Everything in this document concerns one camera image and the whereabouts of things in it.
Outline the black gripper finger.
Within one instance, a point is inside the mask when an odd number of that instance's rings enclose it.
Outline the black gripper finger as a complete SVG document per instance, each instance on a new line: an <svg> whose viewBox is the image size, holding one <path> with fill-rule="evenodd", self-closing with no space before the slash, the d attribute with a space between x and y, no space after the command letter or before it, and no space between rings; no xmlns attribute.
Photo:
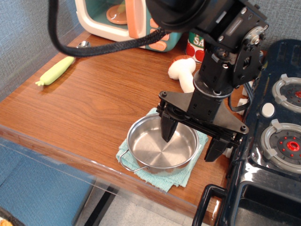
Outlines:
<svg viewBox="0 0 301 226"><path fill-rule="evenodd" d="M228 147L229 141L223 138L212 138L209 144L209 148L205 155L206 162L214 162L225 149Z"/></svg>
<svg viewBox="0 0 301 226"><path fill-rule="evenodd" d="M162 113L161 115L161 136L166 141L169 142L176 130L178 121L171 117L168 113Z"/></svg>

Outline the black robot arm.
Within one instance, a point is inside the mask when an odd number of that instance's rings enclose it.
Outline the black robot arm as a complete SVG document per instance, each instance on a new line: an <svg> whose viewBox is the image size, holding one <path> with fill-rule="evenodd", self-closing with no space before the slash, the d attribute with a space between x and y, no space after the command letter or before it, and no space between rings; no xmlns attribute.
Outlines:
<svg viewBox="0 0 301 226"><path fill-rule="evenodd" d="M209 135L205 155L215 161L237 147L249 129L225 106L234 89L258 78L266 17L246 0L148 0L154 21L168 32L192 32L205 40L205 57L194 75L194 91L162 91L157 111L161 135L170 141L178 123Z"/></svg>

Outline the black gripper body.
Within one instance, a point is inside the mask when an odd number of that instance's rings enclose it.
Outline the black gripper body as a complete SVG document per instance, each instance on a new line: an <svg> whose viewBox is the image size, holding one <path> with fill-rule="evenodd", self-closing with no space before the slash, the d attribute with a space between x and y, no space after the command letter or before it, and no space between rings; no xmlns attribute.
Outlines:
<svg viewBox="0 0 301 226"><path fill-rule="evenodd" d="M160 117L162 113L168 113L178 123L211 137L225 136L226 140L237 142L249 132L249 128L232 115L224 103L233 90L217 92L201 83L191 93L161 91L157 112Z"/></svg>

